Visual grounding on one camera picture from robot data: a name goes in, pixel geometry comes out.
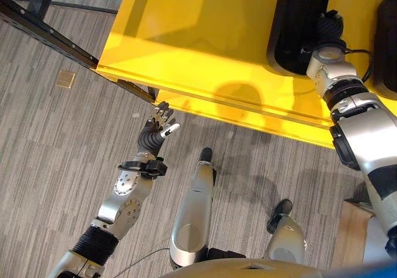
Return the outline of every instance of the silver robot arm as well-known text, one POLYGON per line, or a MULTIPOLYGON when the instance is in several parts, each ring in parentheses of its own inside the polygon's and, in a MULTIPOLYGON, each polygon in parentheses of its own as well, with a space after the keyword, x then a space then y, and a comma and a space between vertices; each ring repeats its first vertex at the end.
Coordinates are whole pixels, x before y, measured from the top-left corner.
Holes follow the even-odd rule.
POLYGON ((345 53, 338 44, 317 48, 307 75, 331 111, 330 131, 339 158, 364 175, 373 208, 389 237, 385 249, 395 256, 397 118, 363 85, 353 65, 345 61, 345 53))
POLYGON ((153 179, 163 176, 167 167, 157 158, 163 141, 180 125, 171 120, 172 110, 160 103, 138 138, 138 153, 121 164, 121 173, 112 193, 100 206, 97 217, 80 237, 76 246, 65 253, 48 278, 98 278, 118 242, 136 223, 142 203, 149 195, 153 179))

